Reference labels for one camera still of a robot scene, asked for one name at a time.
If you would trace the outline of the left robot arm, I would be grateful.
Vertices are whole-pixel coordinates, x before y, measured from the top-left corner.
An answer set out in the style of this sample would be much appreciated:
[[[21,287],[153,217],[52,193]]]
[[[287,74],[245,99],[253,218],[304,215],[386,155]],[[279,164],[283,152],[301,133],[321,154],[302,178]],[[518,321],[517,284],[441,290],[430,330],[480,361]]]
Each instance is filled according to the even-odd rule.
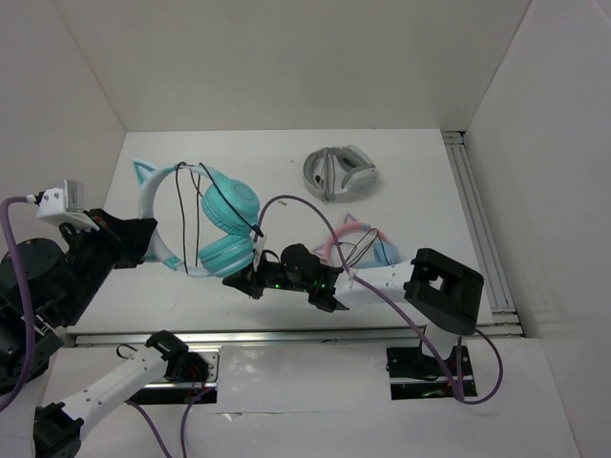
[[[143,263],[157,227],[155,219],[117,219],[95,209],[85,212],[94,227],[61,222],[68,243],[51,239],[16,242],[8,213],[1,225],[9,251],[1,260],[1,392],[9,400],[44,374],[63,341],[54,330],[76,324],[115,269]],[[118,406],[159,379],[189,382],[199,356],[173,333],[161,330],[116,369],[57,403],[34,412],[37,457],[74,457],[82,441]]]

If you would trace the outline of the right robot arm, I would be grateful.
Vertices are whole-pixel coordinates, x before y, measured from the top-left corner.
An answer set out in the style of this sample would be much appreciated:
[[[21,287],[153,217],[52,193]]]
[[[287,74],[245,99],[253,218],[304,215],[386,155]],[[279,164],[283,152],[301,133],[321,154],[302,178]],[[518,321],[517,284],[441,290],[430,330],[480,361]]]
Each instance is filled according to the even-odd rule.
[[[431,248],[418,249],[410,262],[347,270],[292,244],[278,261],[260,257],[222,284],[254,300],[266,289],[303,292],[310,304],[328,313],[407,303],[427,320],[416,352],[418,366],[436,374],[448,365],[459,339],[475,333],[484,278]]]

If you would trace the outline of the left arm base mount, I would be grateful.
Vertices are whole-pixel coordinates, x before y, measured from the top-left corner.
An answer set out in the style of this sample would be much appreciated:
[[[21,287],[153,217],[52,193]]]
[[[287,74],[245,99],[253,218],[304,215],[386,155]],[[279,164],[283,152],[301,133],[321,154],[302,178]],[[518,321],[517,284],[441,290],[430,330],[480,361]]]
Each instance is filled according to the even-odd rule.
[[[221,350],[195,347],[200,361],[193,359],[176,380],[161,377],[133,395],[130,400],[141,406],[186,406],[198,397],[196,405],[212,405],[218,399]]]

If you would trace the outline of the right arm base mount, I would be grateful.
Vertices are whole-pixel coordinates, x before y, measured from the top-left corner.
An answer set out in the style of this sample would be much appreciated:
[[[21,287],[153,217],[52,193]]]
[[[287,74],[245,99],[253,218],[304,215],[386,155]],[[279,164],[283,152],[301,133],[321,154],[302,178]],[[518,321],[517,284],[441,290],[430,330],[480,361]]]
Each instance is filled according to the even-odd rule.
[[[437,361],[423,355],[420,350],[420,346],[387,348],[386,370],[390,376],[393,401],[453,397],[452,384]],[[457,381],[456,346],[446,363]],[[461,346],[461,367],[465,397],[478,396],[470,353],[464,344]]]

